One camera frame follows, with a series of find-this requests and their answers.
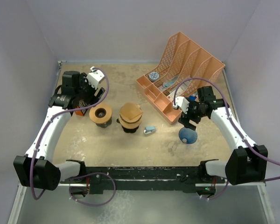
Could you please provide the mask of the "brown paper coffee filter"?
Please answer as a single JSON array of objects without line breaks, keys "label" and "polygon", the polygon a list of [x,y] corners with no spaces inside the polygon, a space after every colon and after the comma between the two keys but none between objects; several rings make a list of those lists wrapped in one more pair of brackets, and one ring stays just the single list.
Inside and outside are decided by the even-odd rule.
[{"label": "brown paper coffee filter", "polygon": [[125,103],[120,111],[119,117],[126,123],[135,123],[142,117],[143,111],[135,103]]}]

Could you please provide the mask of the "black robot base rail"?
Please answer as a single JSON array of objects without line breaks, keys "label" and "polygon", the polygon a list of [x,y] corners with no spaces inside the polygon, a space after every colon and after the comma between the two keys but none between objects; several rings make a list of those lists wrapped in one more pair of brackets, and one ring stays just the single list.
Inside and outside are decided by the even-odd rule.
[{"label": "black robot base rail", "polygon": [[105,190],[181,191],[183,193],[215,192],[214,184],[224,183],[220,177],[200,174],[199,167],[86,167],[91,174],[90,194]]}]

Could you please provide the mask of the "wooden ring dripper stand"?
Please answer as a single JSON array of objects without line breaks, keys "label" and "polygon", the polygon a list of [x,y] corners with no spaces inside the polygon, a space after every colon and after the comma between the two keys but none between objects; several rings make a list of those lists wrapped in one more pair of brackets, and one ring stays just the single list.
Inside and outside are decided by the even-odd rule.
[{"label": "wooden ring dripper stand", "polygon": [[140,126],[142,118],[139,118],[135,121],[125,121],[124,119],[119,117],[118,122],[126,129],[135,129]]}]

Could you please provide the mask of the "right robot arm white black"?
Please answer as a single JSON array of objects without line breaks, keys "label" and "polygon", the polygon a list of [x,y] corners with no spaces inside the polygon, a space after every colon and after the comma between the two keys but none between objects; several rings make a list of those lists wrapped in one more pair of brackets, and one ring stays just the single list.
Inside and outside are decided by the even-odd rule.
[{"label": "right robot arm white black", "polygon": [[257,145],[234,119],[224,98],[217,99],[213,89],[205,86],[198,89],[198,101],[178,96],[173,107],[181,109],[178,119],[185,128],[195,130],[203,117],[208,117],[220,130],[228,143],[231,155],[228,161],[218,159],[202,161],[198,177],[202,182],[210,182],[215,176],[224,178],[232,185],[260,182],[266,175],[268,150]]}]

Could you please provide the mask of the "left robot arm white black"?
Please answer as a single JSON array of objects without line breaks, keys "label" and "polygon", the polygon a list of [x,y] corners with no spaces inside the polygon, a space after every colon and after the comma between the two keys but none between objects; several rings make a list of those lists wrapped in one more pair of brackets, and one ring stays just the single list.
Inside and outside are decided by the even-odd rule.
[{"label": "left robot arm white black", "polygon": [[82,183],[87,177],[85,164],[68,160],[53,164],[53,155],[61,133],[73,113],[88,110],[101,103],[108,89],[99,87],[106,74],[96,67],[89,73],[66,71],[62,83],[49,100],[44,123],[31,147],[23,156],[16,156],[13,165],[22,186],[55,190],[60,181],[71,178]]}]

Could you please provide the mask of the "orange coffee filter bag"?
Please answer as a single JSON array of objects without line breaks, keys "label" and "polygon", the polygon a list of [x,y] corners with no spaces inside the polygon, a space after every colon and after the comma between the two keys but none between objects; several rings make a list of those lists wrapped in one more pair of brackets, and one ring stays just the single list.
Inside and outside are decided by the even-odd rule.
[{"label": "orange coffee filter bag", "polygon": [[[76,108],[84,108],[84,107],[88,107],[88,106],[90,106],[90,104],[86,103],[85,100],[81,99],[77,103]],[[83,116],[84,117],[87,111],[88,111],[88,109],[77,110],[77,111],[75,111],[75,114],[78,115],[78,116]]]}]

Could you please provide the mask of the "blue ribbed dripper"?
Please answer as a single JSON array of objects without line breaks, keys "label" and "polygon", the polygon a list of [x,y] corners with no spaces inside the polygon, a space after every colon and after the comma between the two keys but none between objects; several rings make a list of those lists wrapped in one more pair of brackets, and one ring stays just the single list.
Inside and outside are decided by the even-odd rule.
[{"label": "blue ribbed dripper", "polygon": [[184,144],[193,144],[197,141],[198,138],[196,131],[185,127],[180,129],[178,136]]}]

